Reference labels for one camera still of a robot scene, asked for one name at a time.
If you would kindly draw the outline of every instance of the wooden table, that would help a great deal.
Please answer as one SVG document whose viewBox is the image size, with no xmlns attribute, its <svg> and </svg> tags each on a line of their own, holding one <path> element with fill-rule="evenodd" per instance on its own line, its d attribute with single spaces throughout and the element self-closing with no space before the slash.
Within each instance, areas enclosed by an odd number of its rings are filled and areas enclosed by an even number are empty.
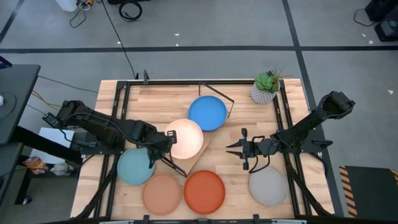
<svg viewBox="0 0 398 224">
<path fill-rule="evenodd" d="M 116 80 L 101 82 L 95 107 L 96 111 L 111 114 L 116 82 Z M 303 88 L 299 79 L 285 79 L 285 85 L 292 119 L 296 123 L 308 115 Z M 154 215 L 147 211 L 142 204 L 141 193 L 144 185 L 128 185 L 118 178 L 116 181 L 112 220 L 142 220 L 144 215 L 150 215 L 150 219 L 162 220 L 237 219 L 252 218 L 255 213 L 259 214 L 260 218 L 293 218 L 294 214 L 289 195 L 285 202 L 277 207 L 266 207 L 257 203 L 249 191 L 249 174 L 242 169 L 243 160 L 225 153 L 227 145 L 235 143 L 241 138 L 241 128 L 248 129 L 248 137 L 250 139 L 253 136 L 269 136 L 275 133 L 278 128 L 273 103 L 258 105 L 253 102 L 250 97 L 251 86 L 212 85 L 212 87 L 234 99 L 235 105 L 231 116 L 220 129 L 216 130 L 216 137 L 209 143 L 207 149 L 205 149 L 189 174 L 197 170 L 207 169 L 216 172 L 222 178 L 226 188 L 226 197 L 223 206 L 218 211 L 209 215 L 199 215 L 191 211 L 184 199 L 182 199 L 178 208 L 171 214 Z M 202 94 L 216 95 L 216 93 L 206 88 L 202 88 Z M 186 117 L 190 103 L 197 96 L 198 85 L 133 86 L 130 89 L 126 119 L 141 119 L 155 125 L 159 131 L 162 131 L 170 122 Z M 282 97 L 279 95 L 280 105 L 282 106 L 281 99 Z M 231 102 L 222 100 L 229 109 Z M 284 128 L 287 128 L 283 109 L 282 117 Z M 130 147 L 131 144 L 126 144 L 126 149 Z M 251 166 L 254 164 L 253 160 L 249 161 Z M 323 207 L 333 213 L 331 197 L 321 162 L 308 154 L 301 154 L 301 160 L 308 188 Z M 71 217 L 78 215 L 96 192 L 102 162 L 103 156 L 95 156 L 81 168 Z M 259 165 L 261 166 L 265 162 L 266 159 L 261 157 Z M 282 154 L 277 153 L 271 156 L 270 166 L 286 174 Z M 173 175 L 179 180 L 181 187 L 183 187 L 186 180 L 160 161 L 156 162 L 155 174 L 158 173 Z M 296 191 L 300 211 L 304 213 L 302 195 L 297 186 Z M 104 215 L 107 196 L 108 193 L 105 192 L 101 209 L 102 215 Z"/>
</svg>

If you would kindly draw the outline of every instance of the blue plate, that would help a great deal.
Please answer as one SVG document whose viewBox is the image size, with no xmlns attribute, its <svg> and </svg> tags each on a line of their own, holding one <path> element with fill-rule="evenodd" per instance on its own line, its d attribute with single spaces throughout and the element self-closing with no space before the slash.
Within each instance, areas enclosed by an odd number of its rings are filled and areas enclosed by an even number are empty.
<svg viewBox="0 0 398 224">
<path fill-rule="evenodd" d="M 149 168 L 147 149 L 132 148 L 122 154 L 118 162 L 118 176 L 127 184 L 140 185 L 154 173 Z"/>
<path fill-rule="evenodd" d="M 226 106 L 215 96 L 201 96 L 189 107 L 188 119 L 198 124 L 202 131 L 216 130 L 226 119 Z"/>
</svg>

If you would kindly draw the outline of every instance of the gray floor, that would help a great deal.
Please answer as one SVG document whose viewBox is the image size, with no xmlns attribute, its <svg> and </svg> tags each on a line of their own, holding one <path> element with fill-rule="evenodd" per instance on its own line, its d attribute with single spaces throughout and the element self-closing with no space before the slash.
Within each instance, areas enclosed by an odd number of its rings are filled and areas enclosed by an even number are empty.
<svg viewBox="0 0 398 224">
<path fill-rule="evenodd" d="M 289 0 L 301 46 L 397 45 L 378 41 L 372 27 L 352 21 L 353 13 L 369 0 Z M 0 0 L 0 30 L 17 0 Z M 143 15 L 124 22 L 115 6 L 106 5 L 126 47 L 267 45 L 293 46 L 280 0 L 152 0 L 143 2 Z M 87 20 L 72 29 L 74 12 L 55 1 L 25 0 L 1 49 L 119 48 L 118 38 L 100 4 L 86 12 Z M 361 12 L 358 19 L 369 22 Z M 282 67 L 286 77 L 301 78 L 294 51 L 128 52 L 136 72 L 146 69 L 156 78 L 254 78 Z M 12 63 L 42 66 L 40 75 L 97 90 L 103 79 L 131 79 L 123 53 L 2 54 Z M 339 165 L 398 169 L 398 51 L 303 52 L 315 99 L 331 90 L 345 92 L 357 102 L 354 112 L 323 128 L 335 171 Z M 38 79 L 34 88 L 46 100 L 60 104 L 79 99 L 95 105 L 96 95 Z M 29 104 L 52 111 L 36 98 Z M 47 126 L 42 115 L 26 108 L 20 125 L 37 132 Z M 42 223 L 64 220 L 70 214 L 76 180 L 34 180 L 29 205 L 14 205 L 23 172 L 17 172 L 0 208 L 0 223 Z"/>
</svg>

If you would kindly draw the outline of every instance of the yellow and black hazard stripe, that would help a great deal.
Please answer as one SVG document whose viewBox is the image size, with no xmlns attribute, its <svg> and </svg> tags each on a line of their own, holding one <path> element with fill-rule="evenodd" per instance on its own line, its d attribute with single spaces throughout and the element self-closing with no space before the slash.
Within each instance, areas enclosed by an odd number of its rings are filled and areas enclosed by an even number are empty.
<svg viewBox="0 0 398 224">
<path fill-rule="evenodd" d="M 396 170 L 390 169 L 391 172 L 394 174 L 394 178 L 396 179 L 397 185 L 398 185 L 398 172 Z"/>
<path fill-rule="evenodd" d="M 347 202 L 348 215 L 351 218 L 356 218 L 358 213 L 355 208 L 354 195 L 353 195 L 353 190 L 351 188 L 351 184 L 349 183 L 348 172 L 345 166 L 340 166 L 339 171 L 340 171 L 341 181 L 343 182 L 343 190 Z"/>
</svg>

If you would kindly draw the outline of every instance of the potted plant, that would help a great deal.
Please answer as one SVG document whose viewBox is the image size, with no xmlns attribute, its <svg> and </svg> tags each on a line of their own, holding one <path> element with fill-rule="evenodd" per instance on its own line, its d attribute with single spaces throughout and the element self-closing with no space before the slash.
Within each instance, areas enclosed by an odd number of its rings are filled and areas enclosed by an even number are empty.
<svg viewBox="0 0 398 224">
<path fill-rule="evenodd" d="M 259 104 L 266 104 L 272 101 L 280 88 L 280 72 L 269 70 L 257 76 L 256 81 L 251 88 L 251 98 Z"/>
</svg>

